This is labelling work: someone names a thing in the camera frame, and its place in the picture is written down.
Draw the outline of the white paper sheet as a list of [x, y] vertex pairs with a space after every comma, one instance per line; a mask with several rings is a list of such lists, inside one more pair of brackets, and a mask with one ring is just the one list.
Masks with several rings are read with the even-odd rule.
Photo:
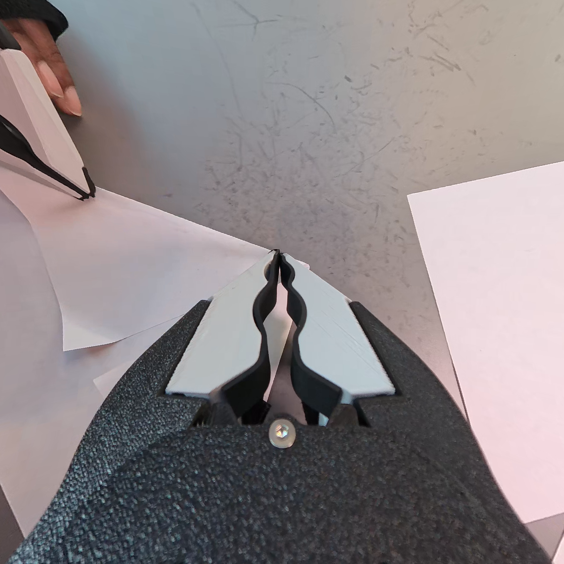
[[144, 350], [267, 249], [98, 188], [1, 169], [1, 489], [24, 536]]
[[563, 162], [408, 196], [471, 427], [518, 517], [563, 513]]

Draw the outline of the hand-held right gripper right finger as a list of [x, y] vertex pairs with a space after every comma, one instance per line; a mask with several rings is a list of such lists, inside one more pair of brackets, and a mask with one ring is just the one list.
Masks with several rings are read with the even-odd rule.
[[287, 253], [281, 254], [281, 280], [296, 325], [292, 385], [307, 409], [330, 419], [338, 405], [396, 395], [351, 300]]

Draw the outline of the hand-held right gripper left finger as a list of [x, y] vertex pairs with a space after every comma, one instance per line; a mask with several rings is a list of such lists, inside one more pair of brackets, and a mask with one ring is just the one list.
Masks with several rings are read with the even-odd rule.
[[167, 395], [226, 403], [242, 417], [271, 378], [264, 321], [277, 300], [280, 251], [216, 292], [167, 383]]

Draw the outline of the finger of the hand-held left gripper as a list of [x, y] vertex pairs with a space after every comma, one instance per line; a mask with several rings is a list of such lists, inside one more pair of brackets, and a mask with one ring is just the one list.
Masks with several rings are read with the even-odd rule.
[[88, 199], [88, 192], [44, 163], [35, 154], [26, 137], [5, 117], [1, 117], [1, 150], [65, 186], [73, 197], [81, 201]]
[[[44, 163], [88, 192], [89, 199], [95, 197], [96, 187], [78, 149], [32, 63], [20, 50], [1, 50], [1, 117], [18, 128]], [[72, 196], [65, 186], [2, 150], [1, 166]]]

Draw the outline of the person's left hand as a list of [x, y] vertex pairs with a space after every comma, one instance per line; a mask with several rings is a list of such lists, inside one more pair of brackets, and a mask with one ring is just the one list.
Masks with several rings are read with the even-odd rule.
[[44, 21], [4, 19], [3, 25], [32, 62], [54, 106], [69, 116], [82, 116], [82, 105], [68, 67]]

